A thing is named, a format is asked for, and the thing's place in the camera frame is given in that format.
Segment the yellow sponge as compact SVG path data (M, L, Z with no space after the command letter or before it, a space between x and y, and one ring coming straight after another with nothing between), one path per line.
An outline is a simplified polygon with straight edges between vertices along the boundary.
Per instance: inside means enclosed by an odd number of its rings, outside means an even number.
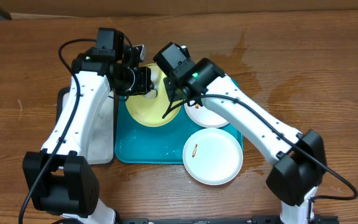
M158 83L153 82L152 89L148 93L143 95L143 97L146 99L154 99L158 97Z

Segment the yellow round plate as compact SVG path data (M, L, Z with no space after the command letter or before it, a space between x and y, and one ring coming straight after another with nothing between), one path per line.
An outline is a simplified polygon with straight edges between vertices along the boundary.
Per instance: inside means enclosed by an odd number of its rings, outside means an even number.
M146 67L151 69L152 81L158 83L158 97L146 99L143 95L130 96L126 101L126 106L129 114L138 123L154 128L169 123L179 113L180 107L162 118L170 104L163 82L163 78L166 78L166 75L156 63L148 64Z

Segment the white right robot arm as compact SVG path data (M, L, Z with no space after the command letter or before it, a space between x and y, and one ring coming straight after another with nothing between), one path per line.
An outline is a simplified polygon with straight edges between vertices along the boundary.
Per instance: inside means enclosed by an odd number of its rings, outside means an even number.
M282 223L316 223L313 197L321 184L326 155L322 137L303 134L266 112L238 89L223 69L207 58L162 63L176 96L220 115L247 138L272 166L266 184L281 200Z

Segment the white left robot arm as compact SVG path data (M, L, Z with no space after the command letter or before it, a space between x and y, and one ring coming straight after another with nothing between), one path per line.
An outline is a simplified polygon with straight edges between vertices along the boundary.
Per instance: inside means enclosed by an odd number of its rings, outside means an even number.
M112 93L144 95L154 88L151 70L139 64L143 45L119 47L97 44L78 54L68 70L71 86L56 125L39 152L27 152L22 168L29 192L22 204L22 223L28 203L61 216L60 223L116 223L117 213L99 197L99 181L91 165L112 159L114 123L94 135L98 115Z

